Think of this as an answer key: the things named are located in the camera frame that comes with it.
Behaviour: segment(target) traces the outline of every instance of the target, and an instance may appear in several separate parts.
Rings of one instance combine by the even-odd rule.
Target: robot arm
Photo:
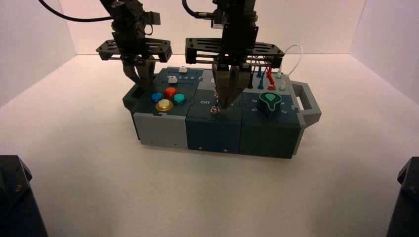
[[[285,54],[273,44],[256,42],[259,27],[256,26],[255,0],[212,2],[217,9],[213,13],[204,13],[192,11],[186,0],[182,0],[190,15],[211,20],[213,28],[223,29],[221,39],[186,39],[186,63],[212,64],[219,102],[226,109],[246,87],[251,86],[252,67],[280,68]]]
[[[125,75],[142,88],[149,87],[155,63],[165,63],[172,55],[170,41],[146,38],[153,33],[153,25],[160,24],[160,14],[144,11],[138,0],[100,1],[114,20],[114,39],[105,41],[96,51],[102,60],[122,60]],[[145,32],[147,25],[151,33]]]

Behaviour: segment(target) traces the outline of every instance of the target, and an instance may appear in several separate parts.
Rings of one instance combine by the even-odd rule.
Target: red button
[[[174,87],[169,87],[165,91],[165,97],[167,98],[173,98],[173,96],[176,94],[177,94],[177,89]]]

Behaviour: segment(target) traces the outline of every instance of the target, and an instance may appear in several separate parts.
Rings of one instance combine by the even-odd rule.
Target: green knob
[[[279,94],[266,92],[259,95],[258,108],[270,118],[281,109],[282,97]]]

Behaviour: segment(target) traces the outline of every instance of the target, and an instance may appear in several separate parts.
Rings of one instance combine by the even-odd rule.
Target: yellow button
[[[173,103],[170,100],[161,100],[156,104],[156,109],[159,111],[169,111],[173,108]]]

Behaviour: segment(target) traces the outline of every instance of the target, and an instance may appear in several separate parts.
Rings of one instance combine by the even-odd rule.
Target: blue button
[[[153,103],[155,103],[155,104],[157,104],[159,101],[161,101],[161,100],[163,100],[165,97],[163,96],[163,94],[161,94],[160,92],[156,92],[156,93],[153,93],[151,96],[150,96],[150,100],[153,102]]]

